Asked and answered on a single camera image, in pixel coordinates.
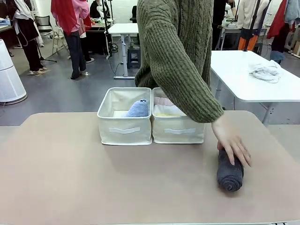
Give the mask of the person's left hand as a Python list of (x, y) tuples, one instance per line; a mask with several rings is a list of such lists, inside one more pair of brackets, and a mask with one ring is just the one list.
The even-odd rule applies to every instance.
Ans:
[(211, 128), (218, 140), (217, 149), (226, 151), (232, 165), (235, 165), (235, 157), (239, 159), (243, 166), (252, 165), (249, 151), (242, 142), (239, 133), (230, 124), (225, 115), (213, 122)]

